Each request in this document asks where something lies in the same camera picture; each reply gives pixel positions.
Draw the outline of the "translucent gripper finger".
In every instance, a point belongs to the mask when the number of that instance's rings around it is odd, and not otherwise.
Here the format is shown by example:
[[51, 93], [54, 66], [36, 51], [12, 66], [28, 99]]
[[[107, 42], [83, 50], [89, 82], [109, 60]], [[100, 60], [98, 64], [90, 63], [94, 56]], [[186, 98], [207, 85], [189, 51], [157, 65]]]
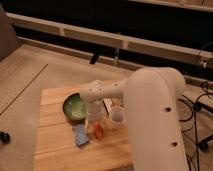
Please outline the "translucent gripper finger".
[[85, 129], [87, 134], [91, 134], [94, 132], [94, 126], [92, 122], [86, 122]]
[[109, 131], [112, 129], [112, 123], [110, 121], [109, 118], [104, 118], [102, 121], [101, 121], [101, 128], [104, 130], [104, 131]]

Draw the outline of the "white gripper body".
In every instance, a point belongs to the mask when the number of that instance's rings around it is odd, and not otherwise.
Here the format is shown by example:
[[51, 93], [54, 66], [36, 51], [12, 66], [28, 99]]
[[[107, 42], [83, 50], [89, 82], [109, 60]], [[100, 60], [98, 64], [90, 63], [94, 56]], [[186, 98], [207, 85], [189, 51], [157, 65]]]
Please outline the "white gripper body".
[[103, 115], [103, 102], [101, 100], [86, 103], [87, 120], [89, 122], [101, 121]]

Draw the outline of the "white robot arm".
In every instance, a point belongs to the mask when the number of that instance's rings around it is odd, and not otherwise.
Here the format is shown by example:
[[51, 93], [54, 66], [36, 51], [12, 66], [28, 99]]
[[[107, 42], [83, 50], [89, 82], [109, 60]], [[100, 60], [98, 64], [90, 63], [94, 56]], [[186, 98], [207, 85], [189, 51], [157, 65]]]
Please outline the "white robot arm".
[[176, 105], [184, 89], [178, 70], [146, 67], [122, 81], [86, 84], [80, 97], [123, 99], [135, 171], [189, 171]]

